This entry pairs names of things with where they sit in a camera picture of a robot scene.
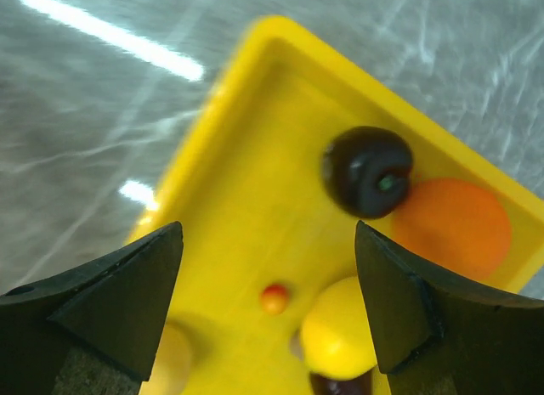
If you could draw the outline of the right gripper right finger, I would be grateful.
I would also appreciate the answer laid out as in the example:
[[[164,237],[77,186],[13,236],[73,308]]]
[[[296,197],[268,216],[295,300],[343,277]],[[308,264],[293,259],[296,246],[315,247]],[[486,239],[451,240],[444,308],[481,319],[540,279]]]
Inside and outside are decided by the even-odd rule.
[[[393,394],[541,394],[543,302],[482,285],[359,222],[355,255]]]

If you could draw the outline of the fake orange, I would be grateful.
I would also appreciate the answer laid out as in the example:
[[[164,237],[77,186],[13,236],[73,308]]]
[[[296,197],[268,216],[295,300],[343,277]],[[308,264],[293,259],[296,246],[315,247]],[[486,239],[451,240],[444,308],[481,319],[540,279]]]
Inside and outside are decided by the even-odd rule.
[[[489,190],[456,178],[412,187],[394,211],[393,239],[407,250],[469,279],[487,279],[509,253],[512,228]]]

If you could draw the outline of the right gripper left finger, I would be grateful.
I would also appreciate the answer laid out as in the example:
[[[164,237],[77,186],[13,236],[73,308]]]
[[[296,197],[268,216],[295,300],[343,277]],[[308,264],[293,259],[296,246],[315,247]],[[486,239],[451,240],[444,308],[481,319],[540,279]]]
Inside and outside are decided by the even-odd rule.
[[[136,394],[150,379],[179,273],[183,229],[1,296],[3,394]]]

